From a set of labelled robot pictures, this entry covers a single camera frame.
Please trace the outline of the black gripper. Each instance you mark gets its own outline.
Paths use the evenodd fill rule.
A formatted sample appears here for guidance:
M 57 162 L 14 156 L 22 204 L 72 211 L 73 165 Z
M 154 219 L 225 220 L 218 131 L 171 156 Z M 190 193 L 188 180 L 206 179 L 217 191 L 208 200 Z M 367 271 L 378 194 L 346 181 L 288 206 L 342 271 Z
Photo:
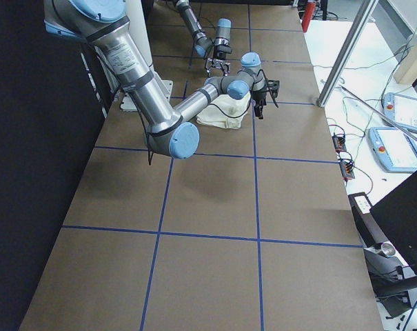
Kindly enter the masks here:
M 278 104 L 276 98 L 280 88 L 279 80 L 266 80 L 264 86 L 260 90 L 252 92 L 252 100 L 254 101 L 254 116 L 259 119 L 263 119 L 263 108 L 267 105 L 266 97 L 267 94 L 271 96 L 271 99 L 276 107 Z
M 211 75 L 212 69 L 221 70 L 226 77 L 230 73 L 230 62 L 227 61 L 227 55 L 232 53 L 232 48 L 228 43 L 214 44 L 212 46 L 212 56 L 205 61 L 205 71 L 207 76 Z

